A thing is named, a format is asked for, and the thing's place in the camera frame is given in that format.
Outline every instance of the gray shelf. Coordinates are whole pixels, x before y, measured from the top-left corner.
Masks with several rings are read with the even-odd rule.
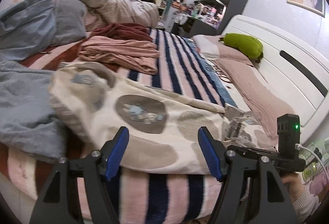
[[[217,3],[228,6],[231,0],[196,0],[195,2],[200,2],[202,4],[215,6]]]

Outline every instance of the stuffed animal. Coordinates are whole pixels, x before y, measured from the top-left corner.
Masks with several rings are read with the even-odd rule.
[[[263,57],[263,44],[253,36],[229,33],[220,38],[219,41],[223,41],[225,46],[241,51],[249,59],[257,59],[256,62],[258,63]]]

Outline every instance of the charging cable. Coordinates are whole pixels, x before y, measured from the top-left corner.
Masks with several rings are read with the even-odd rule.
[[[314,155],[314,157],[317,159],[317,161],[319,162],[319,164],[322,166],[322,168],[323,168],[323,170],[324,170],[324,173],[326,174],[327,183],[329,183],[329,176],[328,176],[327,170],[326,170],[326,168],[324,167],[324,165],[323,165],[322,161],[320,160],[319,156],[317,156],[317,155],[315,154],[315,152],[311,151],[310,149],[308,149],[308,148],[306,148],[306,147],[304,147],[304,146],[302,146],[302,145],[300,145],[300,144],[298,144],[298,143],[295,144],[295,149],[298,150],[298,151],[299,151],[300,149],[303,149],[303,150],[308,151],[308,152],[311,153],[312,155]]]

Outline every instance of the dark red cloth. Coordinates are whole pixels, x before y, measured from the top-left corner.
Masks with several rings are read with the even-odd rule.
[[[113,39],[121,40],[139,40],[150,41],[153,39],[148,35],[147,28],[137,23],[114,23],[104,28],[93,30],[91,36],[107,36]]]

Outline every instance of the white headboard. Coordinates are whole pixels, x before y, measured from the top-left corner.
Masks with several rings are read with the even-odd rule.
[[[304,143],[329,112],[329,61],[294,35],[243,15],[231,19],[226,33],[251,35],[262,42],[264,58],[255,67],[299,115]]]

